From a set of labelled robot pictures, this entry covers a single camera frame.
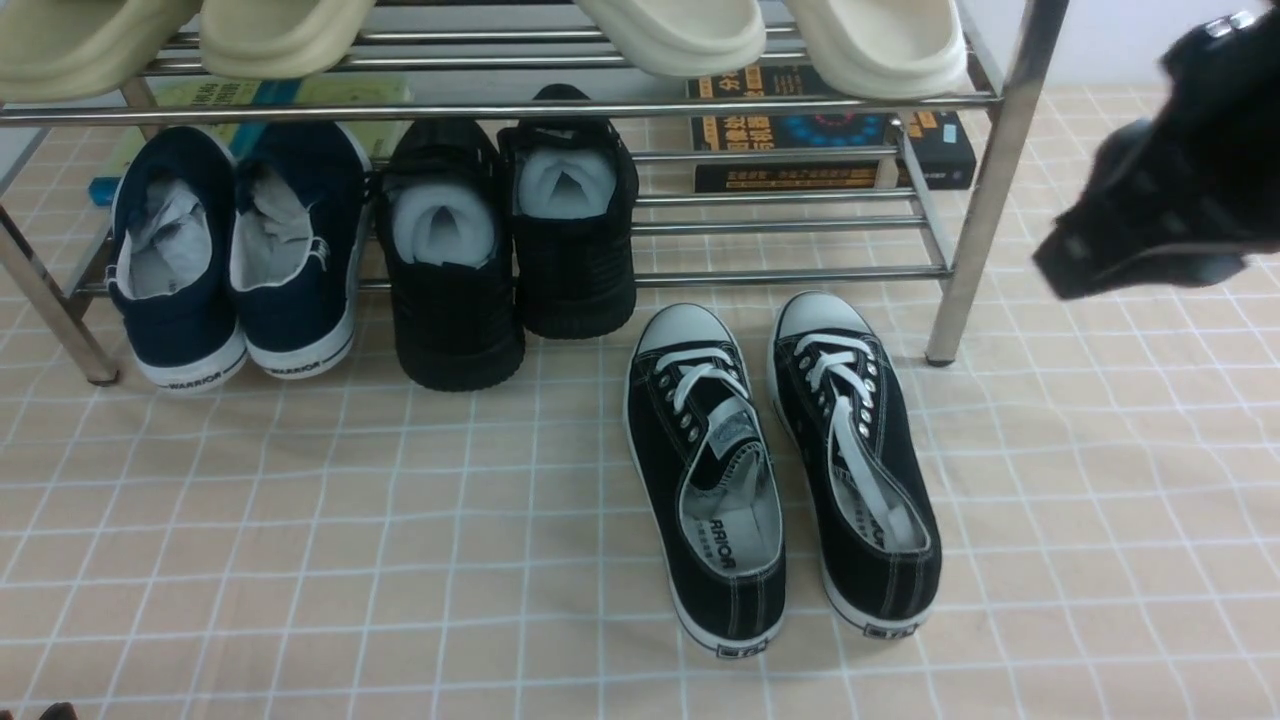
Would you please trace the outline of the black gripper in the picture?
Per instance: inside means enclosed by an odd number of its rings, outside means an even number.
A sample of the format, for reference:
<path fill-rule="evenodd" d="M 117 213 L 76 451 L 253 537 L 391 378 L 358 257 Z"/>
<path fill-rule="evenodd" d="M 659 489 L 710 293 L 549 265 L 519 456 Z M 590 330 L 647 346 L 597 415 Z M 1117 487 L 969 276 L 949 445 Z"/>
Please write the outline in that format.
<path fill-rule="evenodd" d="M 1204 288 L 1277 249 L 1277 10 L 1187 31 L 1169 96 L 1117 169 L 1060 215 L 1032 261 L 1064 301 Z"/>

